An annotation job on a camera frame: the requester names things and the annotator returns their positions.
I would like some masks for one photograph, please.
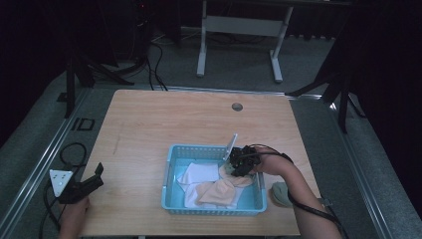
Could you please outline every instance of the plastic basket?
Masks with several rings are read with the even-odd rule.
[[[177,178],[182,175],[191,162],[218,162],[221,166],[226,146],[174,144],[167,156],[164,182],[161,192],[161,205],[171,214],[186,215],[230,215],[255,216],[267,208],[267,194],[262,173],[253,175],[254,182],[246,187],[236,209],[209,209],[184,207],[184,191]]]

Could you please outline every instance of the table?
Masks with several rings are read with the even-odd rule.
[[[235,103],[243,109],[234,111]],[[238,146],[262,143],[289,155],[319,197],[286,97],[119,90],[110,103],[86,168],[86,172],[92,172],[101,162],[105,185],[90,196],[92,206],[83,235],[299,234],[293,209],[277,206],[270,197],[267,210],[257,216],[171,215],[161,207],[170,146],[225,145],[234,132],[238,134]],[[264,177],[267,189],[275,181],[282,181],[279,176]]]

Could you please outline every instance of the dark background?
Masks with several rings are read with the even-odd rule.
[[[75,8],[69,8],[68,13],[74,17],[68,27],[74,31],[75,41],[87,52],[91,48],[93,52],[89,54],[102,63],[113,64],[119,59],[141,58],[146,54],[148,44],[145,39],[148,38],[133,31],[133,21],[151,20],[176,42],[180,39],[180,25],[200,26],[201,1],[154,1],[147,5],[149,9],[136,8],[135,11],[131,4],[139,7],[142,1],[121,1],[120,6],[111,6],[116,1],[106,0],[84,1],[83,5],[81,1],[71,2]],[[321,67],[319,78],[341,72],[353,59],[354,52],[363,50],[363,55],[354,61],[350,89],[357,94],[403,187],[421,215],[422,197],[418,190],[422,182],[422,113],[419,106],[422,103],[422,7],[420,1],[391,2],[392,5],[385,10],[387,14],[379,22],[376,22],[379,10],[353,12],[341,35],[338,33],[347,19],[347,11],[296,8],[288,35],[304,35],[306,39],[311,36],[337,37]],[[103,9],[104,14],[99,14],[96,9]],[[210,13],[219,15],[271,19],[283,19],[280,15],[282,9],[261,6],[257,11],[248,4],[228,8],[224,1],[209,6]],[[60,42],[50,31],[36,2],[1,0],[0,11],[2,145],[44,88],[64,71],[66,60]],[[91,31],[86,28],[87,22],[96,22],[100,32],[86,37],[85,34]],[[106,53],[106,56],[95,50]]]

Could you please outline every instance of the hand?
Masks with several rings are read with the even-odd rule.
[[[59,238],[78,238],[85,224],[85,215],[90,199],[83,198],[75,204],[59,205],[63,211]]]
[[[255,147],[255,149],[257,152],[274,152],[267,147]],[[304,176],[294,164],[280,155],[263,154],[260,155],[260,158],[261,163],[256,165],[251,172],[259,171],[281,176],[296,201],[325,212],[305,181]],[[304,211],[296,205],[294,210],[303,238],[341,238],[336,225],[331,221]]]

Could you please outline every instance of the black cable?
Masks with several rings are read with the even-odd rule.
[[[250,154],[241,155],[239,157],[251,156],[251,155],[259,155],[259,154],[270,154],[270,155],[280,156],[280,157],[288,160],[289,162],[293,163],[293,161],[288,156],[286,156],[284,153],[279,153],[278,151],[276,151],[275,149],[273,149],[273,148],[271,148],[269,146],[266,146],[266,145],[263,145],[263,144],[251,144],[249,146],[267,147],[269,149],[272,149],[274,152],[250,153]],[[341,223],[339,222],[338,218],[335,215],[331,215],[329,213],[326,213],[326,212],[323,212],[323,211],[319,211],[319,210],[317,210],[315,208],[312,208],[312,207],[309,207],[309,206],[306,206],[304,204],[301,204],[301,203],[297,202],[295,200],[295,198],[292,196],[292,194],[290,193],[289,189],[288,189],[288,197],[289,197],[289,200],[292,202],[292,204],[294,204],[298,208],[301,208],[301,210],[304,210],[304,211],[306,211],[308,213],[311,213],[313,215],[322,217],[322,218],[324,218],[326,220],[329,220],[332,223],[334,223],[335,226],[337,226],[337,229],[340,231],[340,233],[343,234],[346,238],[348,238],[347,234],[345,233],[345,230],[344,230],[343,226],[341,225]]]
[[[326,209],[328,209],[329,213],[330,213],[332,216],[334,216],[334,217],[335,217],[335,218],[339,221],[339,219],[338,219],[337,215],[335,215],[334,210],[332,210],[332,208],[331,208],[329,205],[328,205],[328,206],[326,206],[325,208],[326,208]],[[345,231],[344,227],[343,227],[341,224],[339,224],[339,226],[340,226],[340,230],[341,230],[341,232],[342,232],[342,234],[343,234],[344,238],[348,239],[348,234],[347,234],[347,232]]]
[[[64,151],[65,151],[67,148],[69,148],[69,147],[71,147],[71,146],[74,146],[74,145],[78,145],[78,146],[80,146],[80,147],[83,149],[83,151],[84,151],[84,155],[83,155],[83,157],[82,157],[82,159],[81,159],[80,164],[71,164],[71,163],[68,163],[68,162],[66,162],[66,161],[65,161],[65,159],[64,159],[64,157],[63,157],[63,153],[64,153]],[[64,165],[70,164],[72,167],[74,167],[74,168],[76,169],[76,170],[75,170],[75,172],[74,172],[74,175],[76,175],[76,174],[78,174],[79,170],[80,170],[82,167],[86,166],[86,164],[85,164],[84,162],[85,162],[85,160],[86,160],[86,158],[87,158],[87,148],[86,148],[86,147],[85,147],[82,143],[80,143],[80,142],[73,142],[73,143],[70,143],[70,144],[66,145],[65,147],[63,147],[63,148],[61,149],[60,153],[59,153],[59,156],[60,156],[60,161],[61,161]],[[41,223],[40,223],[40,228],[39,228],[39,233],[38,233],[38,237],[39,237],[40,239],[42,239],[42,238],[43,238],[44,224],[45,224],[45,221],[46,221],[46,219],[47,219],[47,216],[50,216],[50,219],[51,219],[51,220],[53,221],[53,223],[55,224],[55,226],[56,226],[57,230],[58,230],[58,231],[60,231],[60,227],[61,227],[61,225],[60,225],[59,220],[60,220],[60,218],[62,217],[63,212],[65,211],[66,206],[67,206],[67,205],[65,205],[65,206],[64,206],[64,208],[62,209],[62,211],[61,211],[61,213],[60,213],[59,217],[57,218],[57,217],[55,216],[55,214],[53,213],[53,211],[52,211],[52,207],[54,206],[54,204],[55,204],[55,203],[56,203],[59,199],[58,199],[57,197],[55,197],[55,198],[53,199],[53,201],[52,201],[51,203],[49,203],[49,200],[48,200],[48,197],[47,197],[48,191],[49,191],[49,189],[50,189],[50,188],[52,188],[52,187],[53,187],[53,185],[52,185],[51,180],[48,180],[47,184],[46,184],[46,185],[45,185],[45,187],[44,187],[44,194],[43,194],[43,200],[44,200],[44,205],[45,205],[45,207],[46,207],[46,212],[44,213],[44,215],[43,215],[43,217],[42,217],[42,219],[41,219]]]
[[[143,62],[139,59],[136,59],[132,66],[129,66],[129,67],[126,67],[126,68],[123,68],[123,69],[114,70],[114,71],[112,71],[112,70],[109,70],[109,71],[111,71],[111,72],[113,72],[113,73],[115,73],[119,76],[124,76],[126,74],[129,74],[129,73],[136,71],[137,69],[141,68],[142,66],[143,66]],[[97,70],[96,68],[90,67],[90,69],[93,71],[93,73],[99,74],[103,77],[106,76],[103,72]]]
[[[161,59],[162,59],[162,48],[160,46],[158,46],[157,44],[152,43],[152,42],[151,42],[151,45],[158,48],[158,50],[159,50],[159,58],[158,58],[157,63],[155,64],[155,69],[154,69],[153,73],[155,75],[155,78],[159,82],[159,84],[161,86],[163,86],[166,91],[168,91],[167,87],[164,85],[164,83],[161,81],[161,78],[158,76],[158,65],[159,65],[159,63],[161,62]]]
[[[60,161],[61,161],[64,165],[68,164],[68,163],[65,161],[64,157],[63,157],[63,152],[64,152],[67,148],[69,148],[69,147],[71,147],[71,146],[74,146],[74,145],[78,145],[78,146],[80,146],[80,147],[84,150],[84,156],[82,157],[80,164],[76,164],[76,165],[72,164],[72,167],[75,167],[75,168],[77,169],[77,170],[75,171],[75,173],[74,173],[74,174],[77,174],[77,173],[79,172],[79,170],[81,169],[81,167],[86,166],[86,164],[85,164],[84,162],[85,162],[85,160],[87,159],[87,148],[86,148],[86,147],[85,147],[82,143],[80,143],[80,142],[73,142],[73,143],[70,143],[70,144],[66,145],[64,148],[62,148],[62,150],[60,151]]]
[[[161,78],[157,74],[158,65],[159,65],[159,63],[160,63],[160,61],[162,59],[162,48],[160,46],[152,43],[152,42],[151,42],[151,45],[159,49],[160,55],[159,55],[159,58],[158,58],[157,63],[155,64],[154,70],[152,70],[151,63],[150,63],[149,59],[146,58],[146,65],[148,67],[148,81],[149,81],[149,85],[150,85],[151,89],[154,91],[155,88],[152,85],[152,74],[154,74],[155,79],[157,80],[157,82],[158,82],[159,86],[161,87],[161,89],[163,91],[168,91],[168,88],[164,85],[164,83],[162,82]]]
[[[59,220],[56,218],[56,216],[54,215],[53,211],[52,211],[52,207],[53,205],[56,203],[56,201],[58,200],[57,198],[55,198],[52,203],[49,203],[48,198],[47,198],[47,192],[48,190],[52,187],[51,181],[48,181],[46,186],[44,187],[44,195],[43,195],[43,199],[44,199],[44,205],[46,207],[46,212],[44,213],[41,222],[40,222],[40,228],[38,231],[38,238],[42,239],[43,238],[43,234],[44,234],[44,224],[46,222],[47,216],[50,216],[50,219],[53,221],[53,223],[55,224],[56,228],[58,230],[60,230],[60,223]]]

